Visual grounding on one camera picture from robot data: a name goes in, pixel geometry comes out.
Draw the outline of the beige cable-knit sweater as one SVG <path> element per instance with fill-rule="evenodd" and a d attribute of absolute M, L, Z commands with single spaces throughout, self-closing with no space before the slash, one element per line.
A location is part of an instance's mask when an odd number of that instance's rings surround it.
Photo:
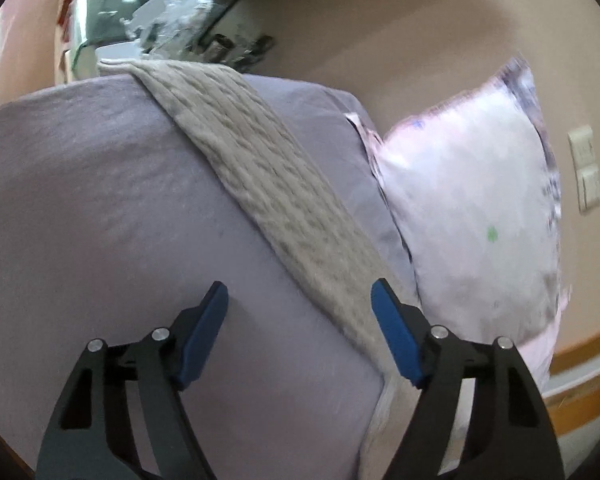
<path fill-rule="evenodd" d="M 304 294 L 380 368 L 392 359 L 370 308 L 378 278 L 413 295 L 413 269 L 347 93 L 223 65 L 107 60 L 136 78 L 204 155 Z"/>

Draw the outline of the lavender bed sheet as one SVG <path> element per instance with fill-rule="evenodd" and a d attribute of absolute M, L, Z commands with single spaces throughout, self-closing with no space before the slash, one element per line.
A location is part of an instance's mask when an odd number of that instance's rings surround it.
<path fill-rule="evenodd" d="M 382 381 L 184 133 L 109 77 L 0 108 L 0 434 L 33 462 L 87 341 L 136 341 L 227 284 L 183 402 L 221 479 L 379 479 Z"/>

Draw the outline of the pink tree-print pillow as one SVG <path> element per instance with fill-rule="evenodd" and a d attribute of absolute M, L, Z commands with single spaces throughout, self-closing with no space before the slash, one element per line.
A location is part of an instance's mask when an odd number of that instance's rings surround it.
<path fill-rule="evenodd" d="M 511 339 L 544 387 L 569 296 L 559 171 L 529 64 L 515 56 L 385 136 L 358 135 L 428 321 L 482 344 Z"/>

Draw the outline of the wooden bed frame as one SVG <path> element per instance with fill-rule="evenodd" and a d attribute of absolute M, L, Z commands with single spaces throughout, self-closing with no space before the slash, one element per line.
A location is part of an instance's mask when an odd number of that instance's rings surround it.
<path fill-rule="evenodd" d="M 600 417 L 600 332 L 555 354 L 543 396 L 558 437 Z"/>

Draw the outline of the white wall switch panel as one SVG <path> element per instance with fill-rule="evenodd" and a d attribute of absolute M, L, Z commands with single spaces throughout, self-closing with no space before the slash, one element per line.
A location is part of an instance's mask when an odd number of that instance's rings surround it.
<path fill-rule="evenodd" d="M 586 214 L 600 206 L 600 168 L 598 168 L 593 129 L 586 125 L 568 133 L 570 152 L 577 179 L 579 210 Z"/>

